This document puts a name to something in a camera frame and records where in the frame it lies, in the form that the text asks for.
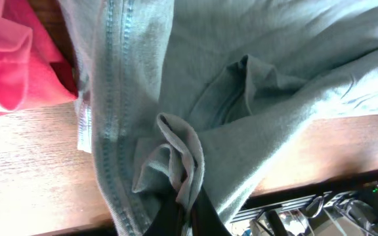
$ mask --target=red garment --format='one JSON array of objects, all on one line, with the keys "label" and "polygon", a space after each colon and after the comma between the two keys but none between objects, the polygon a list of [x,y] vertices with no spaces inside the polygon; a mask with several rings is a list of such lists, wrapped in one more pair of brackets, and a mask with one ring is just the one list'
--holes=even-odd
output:
[{"label": "red garment", "polygon": [[26,0],[0,0],[0,115],[77,98],[72,69]]}]

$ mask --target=wooden table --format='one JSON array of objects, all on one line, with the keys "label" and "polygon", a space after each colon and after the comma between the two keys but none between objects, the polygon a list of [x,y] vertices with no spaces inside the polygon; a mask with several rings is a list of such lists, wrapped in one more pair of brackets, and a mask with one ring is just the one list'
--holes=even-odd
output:
[{"label": "wooden table", "polygon": [[[54,0],[29,2],[71,61],[72,48]],[[110,219],[92,157],[76,145],[72,104],[0,117],[0,235],[83,229]],[[378,115],[316,121],[252,195],[375,169]]]}]

